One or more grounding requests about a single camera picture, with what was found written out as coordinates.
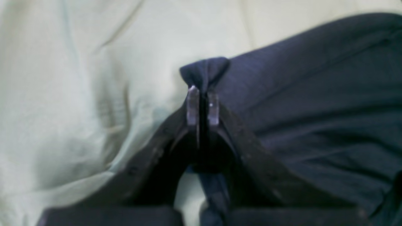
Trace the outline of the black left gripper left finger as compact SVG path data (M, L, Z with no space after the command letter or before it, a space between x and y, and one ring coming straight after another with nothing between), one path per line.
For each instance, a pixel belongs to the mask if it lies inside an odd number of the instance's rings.
M46 209L39 226L182 226L173 203L178 182L199 147L200 91L191 86L184 104L127 165L75 204Z

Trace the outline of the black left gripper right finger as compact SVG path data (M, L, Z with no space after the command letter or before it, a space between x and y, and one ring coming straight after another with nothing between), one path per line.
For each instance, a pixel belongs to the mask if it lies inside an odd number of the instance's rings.
M201 170L222 226L369 226L356 204L296 176L266 150L218 96L201 94Z

